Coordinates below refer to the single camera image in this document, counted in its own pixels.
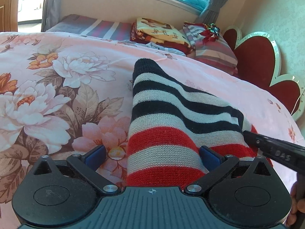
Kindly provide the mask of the person's right hand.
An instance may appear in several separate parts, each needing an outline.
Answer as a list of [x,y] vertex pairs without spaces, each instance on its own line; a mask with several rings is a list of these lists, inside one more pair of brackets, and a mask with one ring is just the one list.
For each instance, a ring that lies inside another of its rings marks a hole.
[[291,188],[291,191],[290,191],[290,196],[291,196],[291,199],[292,199],[292,207],[291,207],[291,210],[290,210],[290,213],[285,221],[285,225],[287,227],[290,227],[291,225],[293,225],[295,222],[296,222],[296,219],[297,219],[297,216],[296,216],[296,213],[298,211],[298,208],[297,208],[297,201],[296,201],[296,191],[297,191],[297,182],[295,182],[293,185],[292,185],[292,188]]

